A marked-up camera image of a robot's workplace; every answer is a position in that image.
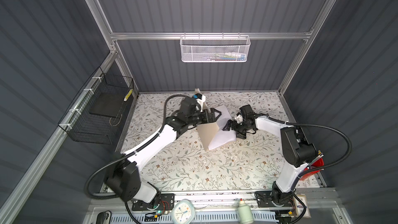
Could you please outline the beige paper folder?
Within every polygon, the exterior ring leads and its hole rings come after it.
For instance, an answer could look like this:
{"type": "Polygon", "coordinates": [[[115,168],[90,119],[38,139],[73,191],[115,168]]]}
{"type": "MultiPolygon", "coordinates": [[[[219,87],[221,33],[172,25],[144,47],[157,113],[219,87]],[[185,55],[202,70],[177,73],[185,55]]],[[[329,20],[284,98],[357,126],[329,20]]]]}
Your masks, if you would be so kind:
{"type": "Polygon", "coordinates": [[[216,122],[201,124],[196,128],[200,141],[202,142],[203,148],[206,152],[210,151],[210,144],[219,131],[219,127],[216,122]]]}

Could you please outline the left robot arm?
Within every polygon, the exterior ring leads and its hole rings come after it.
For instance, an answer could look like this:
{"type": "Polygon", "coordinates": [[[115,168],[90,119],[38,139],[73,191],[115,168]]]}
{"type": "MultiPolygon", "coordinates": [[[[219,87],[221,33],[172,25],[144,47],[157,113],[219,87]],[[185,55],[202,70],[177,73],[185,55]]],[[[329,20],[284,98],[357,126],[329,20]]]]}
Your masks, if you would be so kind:
{"type": "Polygon", "coordinates": [[[150,208],[156,208],[161,201],[161,192],[153,184],[141,180],[141,170],[190,127],[217,122],[222,112],[206,108],[205,101],[206,97],[200,93],[169,96],[163,105],[160,128],[136,147],[118,154],[114,161],[93,172],[85,183],[84,194],[94,200],[119,198],[125,205],[132,200],[141,201],[150,208]],[[105,172],[104,183],[113,191],[112,194],[93,193],[90,190],[91,182],[101,172],[105,172]]]}

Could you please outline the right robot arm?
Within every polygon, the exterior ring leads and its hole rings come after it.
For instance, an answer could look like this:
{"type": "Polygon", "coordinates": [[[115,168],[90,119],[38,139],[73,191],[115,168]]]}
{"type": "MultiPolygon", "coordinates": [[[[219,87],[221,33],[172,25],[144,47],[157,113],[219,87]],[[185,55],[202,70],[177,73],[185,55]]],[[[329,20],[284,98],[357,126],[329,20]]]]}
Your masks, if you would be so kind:
{"type": "Polygon", "coordinates": [[[282,121],[268,114],[255,113],[250,105],[239,109],[235,119],[227,121],[223,131],[235,131],[236,137],[244,140],[252,131],[255,134],[262,130],[280,138],[283,157],[285,159],[282,172],[273,183],[271,190],[271,201],[275,206],[284,206],[293,197],[295,187],[299,180],[318,169],[311,166],[321,159],[321,153],[310,141],[304,131],[305,128],[320,128],[332,131],[343,138],[347,144],[347,150],[341,158],[319,167],[323,170],[335,166],[349,157],[352,152],[352,142],[349,137],[335,128],[308,123],[293,123],[282,121]]]}

